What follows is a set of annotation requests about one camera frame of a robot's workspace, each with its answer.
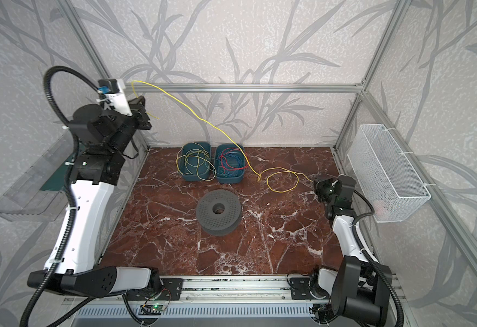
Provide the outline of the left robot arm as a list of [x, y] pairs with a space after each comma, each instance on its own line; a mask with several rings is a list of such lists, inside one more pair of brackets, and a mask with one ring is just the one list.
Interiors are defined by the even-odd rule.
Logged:
[[68, 206], [44, 268], [29, 275], [28, 286], [35, 292], [21, 316], [21, 326], [28, 325], [44, 292], [79, 296], [83, 304], [88, 304], [98, 298], [124, 297], [132, 290], [149, 297], [163, 290], [156, 268], [100, 268], [96, 249], [108, 203], [128, 160], [125, 150], [134, 145], [137, 131], [151, 129], [146, 101], [142, 96], [127, 99], [122, 80], [100, 79], [89, 82], [98, 94], [96, 102], [76, 109], [68, 119], [58, 107], [51, 87], [54, 75], [60, 72], [77, 78], [81, 73], [57, 65], [43, 77], [46, 99], [73, 141], [63, 185]]

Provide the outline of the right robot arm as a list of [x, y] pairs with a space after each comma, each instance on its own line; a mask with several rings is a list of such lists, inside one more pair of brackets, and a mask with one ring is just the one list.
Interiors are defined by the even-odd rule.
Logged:
[[394, 305], [395, 326], [404, 326], [405, 314], [392, 286], [392, 272], [372, 254], [360, 231], [361, 220], [375, 214], [374, 206], [356, 189], [356, 180], [344, 174], [314, 180], [313, 191], [324, 204], [343, 259], [336, 270], [314, 270], [309, 281], [311, 295], [329, 298], [326, 313], [332, 318], [345, 317], [359, 326], [385, 326], [389, 306]]

